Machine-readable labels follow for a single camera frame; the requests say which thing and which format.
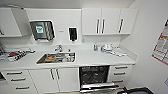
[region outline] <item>lower cabinet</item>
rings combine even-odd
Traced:
[[[39,94],[79,91],[79,68],[29,70]]]
[[[60,92],[80,90],[79,68],[58,69],[58,85]]]
[[[0,94],[38,94],[28,70],[1,71],[7,84],[0,86]]]
[[[110,66],[107,82],[113,82],[123,88],[130,77],[132,65]]]

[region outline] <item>backsplash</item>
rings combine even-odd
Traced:
[[[35,50],[53,50],[56,45],[61,44],[71,45],[71,48],[76,49],[92,49],[94,43],[113,43],[113,46],[118,46],[120,43],[120,35],[82,36],[81,9],[26,9],[26,12],[29,21],[52,21],[56,37],[48,43],[35,41],[32,34],[24,37],[0,38],[5,47],[30,47]],[[74,43],[69,38],[69,27],[77,28],[77,40]]]

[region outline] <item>stainless steel sink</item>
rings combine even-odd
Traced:
[[[38,60],[37,64],[41,63],[64,63],[74,62],[75,53],[57,53],[57,54],[44,54],[43,57]]]

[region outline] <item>dishwasher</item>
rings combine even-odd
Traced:
[[[109,67],[109,65],[79,67],[80,92],[84,94],[110,94],[119,88],[114,83],[107,83]]]

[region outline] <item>poster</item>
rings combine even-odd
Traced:
[[[168,20],[154,48],[152,57],[168,65]]]

